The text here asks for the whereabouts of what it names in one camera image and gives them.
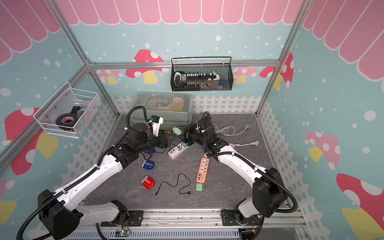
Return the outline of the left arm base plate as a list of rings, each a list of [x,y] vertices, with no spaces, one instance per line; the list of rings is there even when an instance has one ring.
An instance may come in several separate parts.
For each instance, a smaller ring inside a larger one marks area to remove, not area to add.
[[[111,222],[101,222],[102,227],[140,227],[143,220],[144,211],[126,211],[118,214],[117,218]]]

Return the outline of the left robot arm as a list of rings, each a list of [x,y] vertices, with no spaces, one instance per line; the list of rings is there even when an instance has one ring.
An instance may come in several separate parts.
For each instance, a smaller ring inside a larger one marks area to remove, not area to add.
[[[80,206],[80,203],[98,186],[137,160],[145,151],[153,148],[166,149],[170,146],[167,133],[160,132],[164,119],[147,116],[146,108],[132,108],[126,118],[127,129],[118,142],[106,149],[92,168],[72,182],[51,192],[45,190],[38,197],[38,208],[21,225],[16,238],[23,239],[27,226],[38,217],[48,230],[40,237],[61,240],[76,229],[101,222],[124,226],[130,216],[120,201],[110,201],[94,206]]]

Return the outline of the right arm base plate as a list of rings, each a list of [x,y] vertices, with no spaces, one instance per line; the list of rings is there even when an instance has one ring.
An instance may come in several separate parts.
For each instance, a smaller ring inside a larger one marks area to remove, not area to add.
[[[258,227],[261,225],[261,217],[258,215],[249,218],[243,218],[235,210],[222,209],[220,211],[223,226],[251,226]]]

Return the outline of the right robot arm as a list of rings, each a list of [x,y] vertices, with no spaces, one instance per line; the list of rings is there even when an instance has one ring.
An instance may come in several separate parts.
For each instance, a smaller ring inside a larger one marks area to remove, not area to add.
[[[230,167],[252,187],[252,197],[234,207],[237,221],[243,222],[255,215],[269,218],[274,213],[295,212],[298,202],[284,186],[279,171],[261,167],[239,154],[233,146],[217,136],[211,118],[209,112],[204,112],[197,123],[184,126],[182,139],[189,146],[201,145],[205,157],[214,158]]]

